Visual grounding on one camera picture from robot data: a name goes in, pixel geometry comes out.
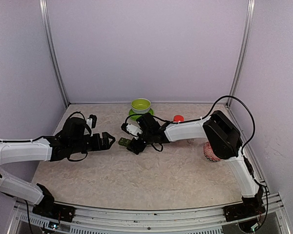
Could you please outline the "green weekly pill organizer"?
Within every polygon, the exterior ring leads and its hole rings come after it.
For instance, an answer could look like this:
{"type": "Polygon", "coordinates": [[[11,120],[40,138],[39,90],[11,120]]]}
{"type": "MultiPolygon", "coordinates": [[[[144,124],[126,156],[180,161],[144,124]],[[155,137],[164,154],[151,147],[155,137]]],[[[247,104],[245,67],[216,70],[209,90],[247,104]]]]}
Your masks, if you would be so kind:
{"type": "Polygon", "coordinates": [[[127,139],[127,138],[124,138],[124,137],[121,137],[118,141],[118,144],[120,146],[124,146],[124,147],[127,147],[129,146],[131,143],[131,139],[127,139]]]}

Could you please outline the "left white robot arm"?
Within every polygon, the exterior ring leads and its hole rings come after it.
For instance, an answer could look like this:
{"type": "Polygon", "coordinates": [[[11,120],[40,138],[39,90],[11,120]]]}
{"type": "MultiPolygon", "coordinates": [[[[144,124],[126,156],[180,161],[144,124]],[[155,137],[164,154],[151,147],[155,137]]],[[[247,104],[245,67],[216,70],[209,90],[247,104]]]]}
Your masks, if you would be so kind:
{"type": "Polygon", "coordinates": [[[93,133],[97,117],[90,115],[78,117],[79,112],[72,113],[63,128],[54,136],[40,136],[35,139],[5,140],[0,139],[0,192],[34,204],[37,214],[55,216],[59,207],[53,195],[41,184],[33,184],[20,179],[5,170],[2,165],[27,161],[61,161],[71,160],[72,154],[109,150],[116,141],[107,132],[93,133]]]}

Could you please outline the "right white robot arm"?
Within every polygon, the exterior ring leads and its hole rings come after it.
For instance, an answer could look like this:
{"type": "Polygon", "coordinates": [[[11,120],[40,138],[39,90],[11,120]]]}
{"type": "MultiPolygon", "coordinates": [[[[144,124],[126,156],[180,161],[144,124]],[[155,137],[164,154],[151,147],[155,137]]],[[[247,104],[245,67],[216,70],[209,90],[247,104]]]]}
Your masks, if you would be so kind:
{"type": "Polygon", "coordinates": [[[127,149],[135,154],[141,153],[146,146],[159,144],[163,146],[171,142],[192,138],[206,138],[212,152],[230,167],[238,181],[242,201],[240,212],[251,216],[263,205],[262,196],[267,192],[255,175],[250,161],[244,154],[245,143],[240,131],[222,111],[209,110],[198,119],[173,122],[164,120],[150,113],[137,114],[138,125],[124,122],[121,129],[133,139],[127,149]]]}

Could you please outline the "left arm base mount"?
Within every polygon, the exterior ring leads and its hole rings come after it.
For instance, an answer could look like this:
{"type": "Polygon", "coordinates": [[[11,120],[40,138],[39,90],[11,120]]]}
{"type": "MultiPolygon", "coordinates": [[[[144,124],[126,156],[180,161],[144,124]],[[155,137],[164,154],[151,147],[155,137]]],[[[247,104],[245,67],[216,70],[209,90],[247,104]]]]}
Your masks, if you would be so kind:
{"type": "Polygon", "coordinates": [[[76,208],[73,206],[52,203],[51,205],[35,205],[32,212],[50,219],[71,223],[75,215],[75,210],[76,208]]]}

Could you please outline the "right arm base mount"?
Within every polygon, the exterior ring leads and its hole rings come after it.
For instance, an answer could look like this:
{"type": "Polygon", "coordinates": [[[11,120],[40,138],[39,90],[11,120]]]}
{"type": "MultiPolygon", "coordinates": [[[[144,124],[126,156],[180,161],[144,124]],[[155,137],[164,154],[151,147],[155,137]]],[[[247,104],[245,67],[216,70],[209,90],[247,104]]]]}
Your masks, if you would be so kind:
{"type": "Polygon", "coordinates": [[[254,205],[244,203],[225,206],[223,210],[227,222],[249,218],[266,212],[264,205],[256,207],[254,205]]]}

